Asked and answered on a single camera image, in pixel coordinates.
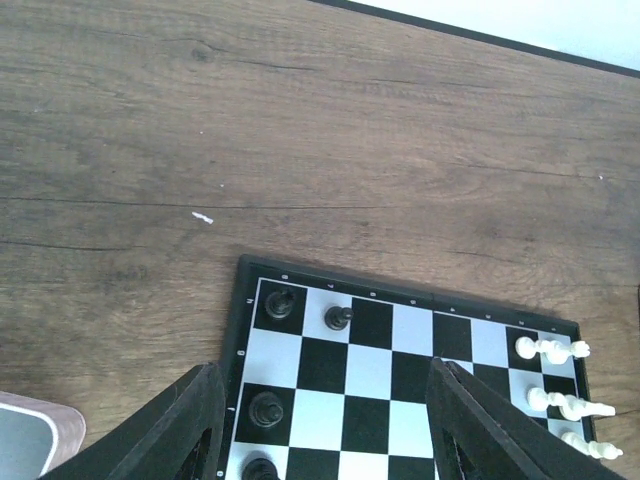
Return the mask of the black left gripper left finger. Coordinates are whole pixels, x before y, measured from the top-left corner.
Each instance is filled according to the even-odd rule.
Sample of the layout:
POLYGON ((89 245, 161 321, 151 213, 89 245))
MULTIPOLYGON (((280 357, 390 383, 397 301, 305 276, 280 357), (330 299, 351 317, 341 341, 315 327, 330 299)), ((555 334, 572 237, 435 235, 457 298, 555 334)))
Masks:
POLYGON ((193 367, 45 479, 214 479, 225 389, 215 363, 193 367))

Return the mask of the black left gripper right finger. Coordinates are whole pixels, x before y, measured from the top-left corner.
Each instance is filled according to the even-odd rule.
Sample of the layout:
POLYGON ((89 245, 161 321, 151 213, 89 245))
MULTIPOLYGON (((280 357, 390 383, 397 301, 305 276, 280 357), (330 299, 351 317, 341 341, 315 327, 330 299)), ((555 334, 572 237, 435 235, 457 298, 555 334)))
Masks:
POLYGON ((441 479, 619 479, 451 361, 431 361, 426 409, 441 479))

